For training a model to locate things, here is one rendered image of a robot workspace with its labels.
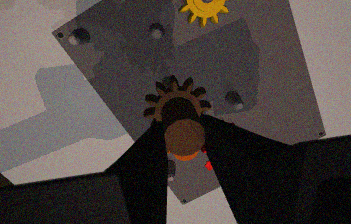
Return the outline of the yellow gear with black stripe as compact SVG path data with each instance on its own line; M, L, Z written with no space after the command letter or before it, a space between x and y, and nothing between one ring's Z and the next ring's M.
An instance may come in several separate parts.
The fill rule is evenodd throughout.
M202 0L185 0L185 4L179 9L179 12L191 12L188 17L188 23L192 23L199 17L199 24L205 27L207 18L214 24L218 24L217 13L229 13L227 7L224 5L228 0L212 0L210 3L204 3Z

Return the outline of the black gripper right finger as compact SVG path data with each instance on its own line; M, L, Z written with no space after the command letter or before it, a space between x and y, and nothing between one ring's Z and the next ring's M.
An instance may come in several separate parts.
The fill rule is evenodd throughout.
M208 114L200 121L237 224L310 224L318 185L351 176L351 135L288 145Z

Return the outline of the orange gear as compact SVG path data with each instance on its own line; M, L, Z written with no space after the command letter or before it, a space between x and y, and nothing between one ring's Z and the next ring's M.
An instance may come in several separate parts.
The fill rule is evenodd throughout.
M182 161L188 161L188 160L191 160L191 159L193 159L194 157L196 157L196 155L197 155L197 153L198 153L199 151L197 151L196 153L194 153L193 155L188 155L188 156L178 156L178 155L175 155L175 154L173 154L177 159L179 159L179 160L182 160ZM170 153L170 151L167 149L167 153Z

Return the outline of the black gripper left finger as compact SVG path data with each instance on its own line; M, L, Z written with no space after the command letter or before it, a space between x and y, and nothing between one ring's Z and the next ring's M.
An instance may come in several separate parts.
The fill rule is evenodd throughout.
M167 183L157 121L103 172L0 187L0 224L166 224Z

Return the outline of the red curved arrow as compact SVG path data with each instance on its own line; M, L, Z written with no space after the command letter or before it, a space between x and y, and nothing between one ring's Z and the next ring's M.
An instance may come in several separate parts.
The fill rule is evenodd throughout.
M211 165L211 163L210 163L210 161L206 161L206 164L204 165L209 171L211 170L211 169L213 169L212 168L212 165Z

